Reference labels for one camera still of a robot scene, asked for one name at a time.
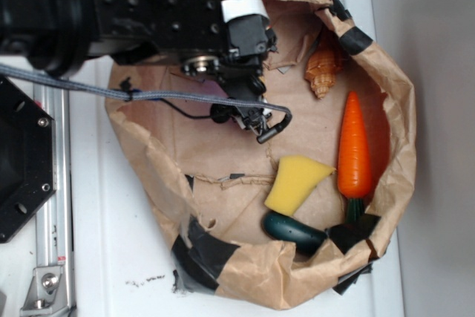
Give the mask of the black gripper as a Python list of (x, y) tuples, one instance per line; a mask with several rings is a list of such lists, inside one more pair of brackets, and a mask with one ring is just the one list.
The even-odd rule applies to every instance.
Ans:
[(96, 52), (118, 65), (173, 65), (225, 92), (218, 123), (270, 132), (263, 61), (276, 37), (261, 0), (96, 0)]

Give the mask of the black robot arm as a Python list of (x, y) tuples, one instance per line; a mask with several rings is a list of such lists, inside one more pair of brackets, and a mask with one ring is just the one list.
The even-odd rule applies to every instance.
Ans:
[(103, 56), (210, 76), (230, 98), (212, 106), (212, 119), (234, 119), (260, 139), (278, 133), (263, 107), (275, 43), (261, 0), (1, 0), (2, 55), (54, 77)]

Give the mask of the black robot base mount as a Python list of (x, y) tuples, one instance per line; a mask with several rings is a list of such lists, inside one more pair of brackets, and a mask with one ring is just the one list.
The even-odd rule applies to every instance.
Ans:
[(12, 238), (55, 192), (54, 119), (1, 77), (1, 242)]

